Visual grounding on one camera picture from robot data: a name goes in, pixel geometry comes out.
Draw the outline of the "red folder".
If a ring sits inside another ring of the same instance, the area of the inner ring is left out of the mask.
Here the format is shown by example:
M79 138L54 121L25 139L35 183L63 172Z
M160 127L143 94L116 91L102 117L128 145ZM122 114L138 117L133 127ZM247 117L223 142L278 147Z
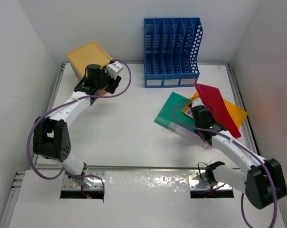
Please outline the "red folder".
M225 106L220 90L216 87L199 83L195 83L194 86L203 104L207 108L211 108L212 116L215 120L222 124L234 138L240 138L241 133Z

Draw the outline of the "yellow translucent folder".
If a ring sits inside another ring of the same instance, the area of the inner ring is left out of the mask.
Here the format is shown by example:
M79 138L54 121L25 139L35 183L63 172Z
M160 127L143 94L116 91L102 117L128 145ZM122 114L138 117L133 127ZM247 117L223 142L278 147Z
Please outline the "yellow translucent folder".
M196 99L197 97L199 97L198 92L196 92L192 98L189 100L189 104ZM233 103L231 103L230 101L223 99L224 104L233 120L233 122L235 123L235 125L237 126L238 129L240 129L240 127L243 125L243 122L245 121L246 117L247 117L247 112L241 108L239 108L238 106L234 105ZM182 109L182 113L184 113L185 115L192 117L191 114L191 110L188 106L185 106Z

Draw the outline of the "drawer box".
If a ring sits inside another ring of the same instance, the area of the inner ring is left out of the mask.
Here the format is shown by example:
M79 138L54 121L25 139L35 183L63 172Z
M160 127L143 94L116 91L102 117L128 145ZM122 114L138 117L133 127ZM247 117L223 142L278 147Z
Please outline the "drawer box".
M85 75L85 68L87 65L97 64L100 65L101 67L106 68L108 64L112 63L112 59L109 56L109 54L107 54L106 51L104 51L104 49L96 41L92 41L81 47L78 47L75 50L70 51L69 53L67 53L67 58L76 76L78 76L80 80ZM87 95L83 92L73 91L73 96L74 97L89 96L89 99L93 103L94 100L96 100L98 97L103 96L107 93L108 92L103 90L100 92L100 95Z

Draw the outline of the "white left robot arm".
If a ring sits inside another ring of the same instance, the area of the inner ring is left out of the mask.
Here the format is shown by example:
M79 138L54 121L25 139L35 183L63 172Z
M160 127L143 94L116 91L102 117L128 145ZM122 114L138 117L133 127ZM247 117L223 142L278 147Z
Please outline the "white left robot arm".
M69 127L101 96L102 91L115 93L121 81L119 73L122 69L123 66L118 61L111 61L106 66L87 65L83 78L75 86L69 99L53 112L36 120L33 152L55 161L73 175L83 175L86 165L71 151Z

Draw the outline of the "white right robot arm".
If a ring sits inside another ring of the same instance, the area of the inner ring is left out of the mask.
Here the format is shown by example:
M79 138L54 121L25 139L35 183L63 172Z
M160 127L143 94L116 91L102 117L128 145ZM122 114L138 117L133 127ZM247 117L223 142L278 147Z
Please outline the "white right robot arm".
M209 184L224 182L245 194L257 209L263 209L287 195L287 186L280 163L254 154L235 140L218 123L204 105L192 106L195 133L210 146L220 150L240 169L236 171L217 161L205 168L204 179Z

